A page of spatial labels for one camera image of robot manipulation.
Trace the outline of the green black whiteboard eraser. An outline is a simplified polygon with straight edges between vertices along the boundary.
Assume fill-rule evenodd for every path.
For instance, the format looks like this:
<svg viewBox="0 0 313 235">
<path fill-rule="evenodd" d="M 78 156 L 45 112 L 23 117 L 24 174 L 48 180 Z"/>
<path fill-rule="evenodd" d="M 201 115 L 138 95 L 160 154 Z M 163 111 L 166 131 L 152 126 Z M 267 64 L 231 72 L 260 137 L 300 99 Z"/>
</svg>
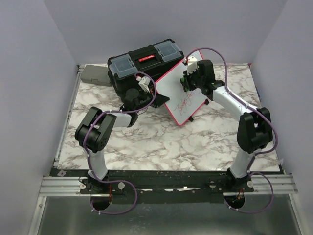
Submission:
<svg viewBox="0 0 313 235">
<path fill-rule="evenodd" d="M 186 80 L 185 77 L 183 77 L 183 78 L 180 79 L 180 83 L 181 83 L 182 87 L 183 87 L 183 85 L 189 86 L 189 85 L 188 85 L 188 81 Z"/>
</svg>

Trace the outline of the pink framed whiteboard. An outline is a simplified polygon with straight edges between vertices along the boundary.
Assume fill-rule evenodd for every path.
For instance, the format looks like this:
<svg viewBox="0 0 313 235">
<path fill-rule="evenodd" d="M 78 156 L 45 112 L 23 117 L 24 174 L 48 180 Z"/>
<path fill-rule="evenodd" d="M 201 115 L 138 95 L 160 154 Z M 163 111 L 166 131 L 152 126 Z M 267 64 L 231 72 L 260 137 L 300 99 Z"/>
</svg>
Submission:
<svg viewBox="0 0 313 235">
<path fill-rule="evenodd" d="M 178 126 L 184 125 L 207 100 L 200 89 L 189 92 L 183 90 L 180 79 L 186 70 L 187 66 L 180 60 L 156 81 L 156 91 L 169 98 L 165 107 Z"/>
</svg>

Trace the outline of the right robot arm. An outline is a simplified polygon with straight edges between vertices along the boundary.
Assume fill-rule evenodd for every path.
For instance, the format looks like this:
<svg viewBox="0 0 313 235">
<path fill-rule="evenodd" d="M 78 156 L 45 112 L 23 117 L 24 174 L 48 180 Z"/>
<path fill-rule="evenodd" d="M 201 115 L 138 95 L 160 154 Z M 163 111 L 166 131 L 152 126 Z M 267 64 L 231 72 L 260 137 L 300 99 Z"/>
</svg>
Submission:
<svg viewBox="0 0 313 235">
<path fill-rule="evenodd" d="M 236 158 L 227 170 L 225 187 L 235 192 L 243 186 L 255 154 L 264 149 L 273 139 L 272 128 L 267 123 L 270 113 L 267 108 L 258 109 L 234 94 L 221 80 L 216 80 L 213 63 L 198 60 L 194 56 L 184 59 L 187 66 L 180 79 L 183 90 L 191 92 L 200 89 L 209 100 L 225 108 L 238 121 Z"/>
</svg>

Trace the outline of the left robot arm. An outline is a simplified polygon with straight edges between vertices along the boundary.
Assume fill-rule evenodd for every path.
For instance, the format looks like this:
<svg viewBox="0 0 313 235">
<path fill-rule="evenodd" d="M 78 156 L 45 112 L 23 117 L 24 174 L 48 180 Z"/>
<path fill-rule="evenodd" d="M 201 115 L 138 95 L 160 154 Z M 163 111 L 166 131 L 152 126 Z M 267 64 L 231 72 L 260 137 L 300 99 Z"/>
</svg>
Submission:
<svg viewBox="0 0 313 235">
<path fill-rule="evenodd" d="M 157 108 L 170 98 L 158 94 L 154 89 L 148 92 L 136 88 L 126 91 L 119 110 L 102 111 L 91 107 L 75 132 L 75 139 L 85 150 L 88 161 L 88 175 L 92 181 L 91 187 L 97 193 L 104 193 L 109 186 L 106 179 L 108 169 L 105 164 L 104 148 L 115 127 L 132 127 L 138 119 L 141 110 L 152 106 Z"/>
</svg>

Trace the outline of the black plastic toolbox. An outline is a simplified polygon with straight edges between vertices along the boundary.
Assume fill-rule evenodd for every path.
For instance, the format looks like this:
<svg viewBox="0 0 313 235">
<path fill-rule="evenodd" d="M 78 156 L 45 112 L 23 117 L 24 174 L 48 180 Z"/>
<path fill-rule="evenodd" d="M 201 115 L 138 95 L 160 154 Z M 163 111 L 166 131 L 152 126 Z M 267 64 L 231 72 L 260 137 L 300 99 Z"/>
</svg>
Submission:
<svg viewBox="0 0 313 235">
<path fill-rule="evenodd" d="M 134 76 L 136 72 L 144 72 L 157 81 L 183 58 L 184 54 L 176 42 L 166 39 L 109 58 L 108 76 L 115 92 L 123 100 L 128 89 L 140 87 Z"/>
</svg>

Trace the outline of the grey plastic case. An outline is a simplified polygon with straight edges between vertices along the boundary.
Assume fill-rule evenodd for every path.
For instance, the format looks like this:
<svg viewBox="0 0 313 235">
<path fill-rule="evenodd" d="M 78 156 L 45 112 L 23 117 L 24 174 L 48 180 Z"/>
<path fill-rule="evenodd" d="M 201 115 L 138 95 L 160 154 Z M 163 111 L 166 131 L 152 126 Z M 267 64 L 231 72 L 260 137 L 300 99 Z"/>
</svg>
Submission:
<svg viewBox="0 0 313 235">
<path fill-rule="evenodd" d="M 81 73 L 81 81 L 99 86 L 112 86 L 108 76 L 109 69 L 103 66 L 86 65 Z"/>
</svg>

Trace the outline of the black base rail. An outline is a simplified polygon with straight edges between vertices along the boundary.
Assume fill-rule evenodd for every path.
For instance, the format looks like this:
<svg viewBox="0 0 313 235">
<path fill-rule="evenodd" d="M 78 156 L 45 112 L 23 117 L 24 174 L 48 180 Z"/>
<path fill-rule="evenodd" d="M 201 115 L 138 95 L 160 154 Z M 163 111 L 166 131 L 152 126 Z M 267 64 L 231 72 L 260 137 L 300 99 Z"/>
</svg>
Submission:
<svg viewBox="0 0 313 235">
<path fill-rule="evenodd" d="M 79 182 L 79 195 L 90 197 L 97 208 L 126 204 L 223 203 L 226 197 L 256 191 L 247 176 L 232 181 L 225 171 L 111 170 L 104 183 L 84 171 L 71 171 Z"/>
</svg>

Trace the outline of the aluminium frame rail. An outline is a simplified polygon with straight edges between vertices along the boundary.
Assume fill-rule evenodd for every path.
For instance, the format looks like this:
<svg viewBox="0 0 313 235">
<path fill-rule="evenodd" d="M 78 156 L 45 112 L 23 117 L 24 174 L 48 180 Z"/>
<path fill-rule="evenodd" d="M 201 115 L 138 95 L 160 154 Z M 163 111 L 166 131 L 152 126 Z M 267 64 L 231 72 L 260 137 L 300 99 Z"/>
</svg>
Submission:
<svg viewBox="0 0 313 235">
<path fill-rule="evenodd" d="M 71 197 L 79 195 L 79 182 L 76 177 L 69 176 L 64 170 L 58 170 L 63 143 L 66 137 L 70 116 L 75 103 L 76 95 L 80 85 L 80 75 L 84 65 L 78 65 L 77 75 L 74 83 L 74 89 L 67 109 L 66 119 L 63 124 L 62 134 L 57 145 L 56 154 L 47 176 L 41 180 L 35 211 L 29 228 L 29 235 L 38 235 L 40 233 L 41 222 L 45 212 L 45 206 L 49 197 Z"/>
</svg>

